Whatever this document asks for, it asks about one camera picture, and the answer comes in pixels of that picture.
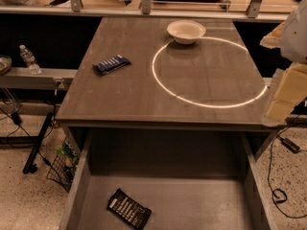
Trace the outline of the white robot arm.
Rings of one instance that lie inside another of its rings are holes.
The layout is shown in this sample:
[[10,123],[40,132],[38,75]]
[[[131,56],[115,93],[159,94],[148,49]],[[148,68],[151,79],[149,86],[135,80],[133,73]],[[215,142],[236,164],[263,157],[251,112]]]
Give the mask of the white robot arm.
[[260,45],[279,48],[281,56],[291,62],[289,68],[276,71],[272,77],[262,123],[274,127],[307,97],[307,0],[301,0],[284,22],[261,39]]

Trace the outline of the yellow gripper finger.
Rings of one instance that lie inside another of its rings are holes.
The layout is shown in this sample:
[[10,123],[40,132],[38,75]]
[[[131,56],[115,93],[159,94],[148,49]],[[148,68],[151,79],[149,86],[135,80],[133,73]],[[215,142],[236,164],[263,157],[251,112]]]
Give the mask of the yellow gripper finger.
[[307,64],[293,62],[283,72],[266,116],[275,122],[283,122],[306,97]]
[[268,49],[279,48],[281,46],[281,36],[283,28],[284,28],[284,22],[280,23],[270,33],[265,35],[261,39],[260,45]]

